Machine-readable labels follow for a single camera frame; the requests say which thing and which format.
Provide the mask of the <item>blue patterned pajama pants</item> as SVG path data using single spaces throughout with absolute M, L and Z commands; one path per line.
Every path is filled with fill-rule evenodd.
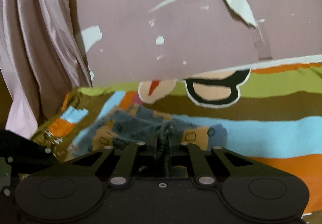
M 106 146 L 122 150 L 131 143 L 161 139 L 172 145 L 187 142 L 211 150 L 213 146 L 225 147 L 227 138 L 228 131 L 222 124 L 202 126 L 134 104 L 127 109 L 114 107 L 89 126 L 86 133 L 79 133 L 69 147 L 69 155 L 77 158 Z

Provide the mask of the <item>brown colourful striped bedsheet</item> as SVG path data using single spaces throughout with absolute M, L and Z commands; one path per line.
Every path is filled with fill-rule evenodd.
M 301 178 L 309 188 L 305 213 L 321 210 L 321 62 L 209 71 L 188 78 L 75 88 L 32 140 L 59 161 L 79 133 L 114 107 L 134 104 L 228 131 L 225 148 Z

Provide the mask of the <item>pink satin curtain left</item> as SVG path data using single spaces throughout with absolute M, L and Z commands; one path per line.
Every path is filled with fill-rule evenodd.
M 5 127 L 25 138 L 69 91 L 91 84 L 69 0 L 1 0 L 1 72 L 12 97 Z

